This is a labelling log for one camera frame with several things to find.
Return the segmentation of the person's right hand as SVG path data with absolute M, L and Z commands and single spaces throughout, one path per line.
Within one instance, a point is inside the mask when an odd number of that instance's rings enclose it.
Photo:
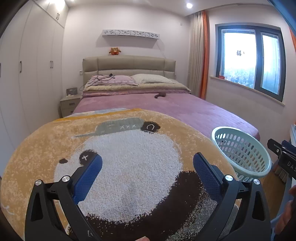
M 285 205 L 285 209 L 284 212 L 282 213 L 282 215 L 280 216 L 276 226 L 275 226 L 275 234 L 279 235 L 283 229 L 285 228 L 285 226 L 288 224 L 288 222 L 290 221 L 292 217 L 292 201 L 287 202 L 287 204 Z

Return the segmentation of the person's left hand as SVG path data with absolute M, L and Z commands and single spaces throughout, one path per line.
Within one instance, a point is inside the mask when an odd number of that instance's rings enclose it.
M 136 241 L 149 241 L 149 238 L 144 236 L 144 237 L 137 239 Z

